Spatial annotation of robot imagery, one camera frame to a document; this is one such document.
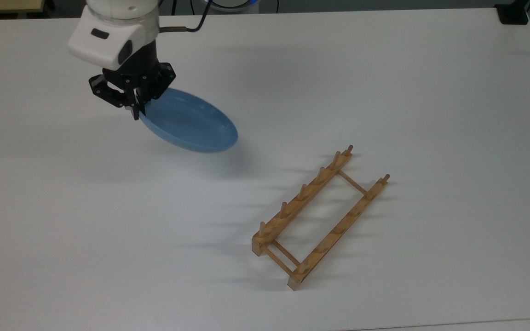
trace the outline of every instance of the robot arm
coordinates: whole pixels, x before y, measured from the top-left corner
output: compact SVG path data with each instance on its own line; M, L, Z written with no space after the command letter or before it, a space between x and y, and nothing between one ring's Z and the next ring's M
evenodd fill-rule
M175 79L171 65L156 58L158 34L157 0L87 0L69 52L102 67L102 75L89 79L92 92L116 107L129 107L138 120L144 105Z

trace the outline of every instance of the floor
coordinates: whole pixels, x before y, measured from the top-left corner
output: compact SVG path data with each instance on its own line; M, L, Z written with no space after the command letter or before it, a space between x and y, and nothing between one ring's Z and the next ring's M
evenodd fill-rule
M85 0L54 0L56 8L48 10L47 17L79 17ZM510 0L279 0L279 12L327 12L327 11L376 11L394 9L435 9L435 8L488 8L496 3L509 3ZM196 13L203 5L202 0L184 0L177 2L175 15L191 15L194 4ZM275 13L276 0L261 0L261 13ZM173 0L164 0L161 15L170 15ZM19 19L33 18L38 15L19 15Z

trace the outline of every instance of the cable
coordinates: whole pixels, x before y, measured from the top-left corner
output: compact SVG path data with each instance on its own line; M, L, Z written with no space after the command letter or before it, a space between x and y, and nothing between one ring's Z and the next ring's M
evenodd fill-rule
M210 6L212 5L213 0L208 0L208 3L206 4L206 8L204 9L204 13L202 14L202 19L200 20L200 23L198 26L194 29L187 28L187 32L197 32L200 31L202 28L202 25L204 25L204 21L206 20L206 15L208 15L208 11L210 10Z
M202 14L202 19L200 20L200 23L197 27L191 29L186 27L160 27L158 28L159 33L163 32L198 32L202 28L202 25L204 25L204 21L206 20L206 16L208 15L208 11L210 10L210 6L212 5L213 0L208 0L208 4L206 4L206 8L204 9L204 13Z

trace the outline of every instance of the blue oval plate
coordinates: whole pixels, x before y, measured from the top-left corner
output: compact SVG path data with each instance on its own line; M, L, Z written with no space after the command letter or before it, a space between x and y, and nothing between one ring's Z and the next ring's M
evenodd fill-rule
M202 153L233 147L238 132L218 108L189 93L168 88L146 107L140 119L160 138L175 146Z

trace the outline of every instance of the white tabletop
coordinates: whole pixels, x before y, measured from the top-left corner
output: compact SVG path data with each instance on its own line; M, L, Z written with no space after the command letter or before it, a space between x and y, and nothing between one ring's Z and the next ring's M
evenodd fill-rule
M198 17L162 17L193 26ZM208 17L159 36L236 124L184 151L91 94L76 19L0 21L0 331L349 330L530 318L530 25L494 9ZM250 239L333 153L385 190L298 291ZM338 178L280 242L304 258Z
M383 331L530 331L530 320L398 327L395 329L383 329Z

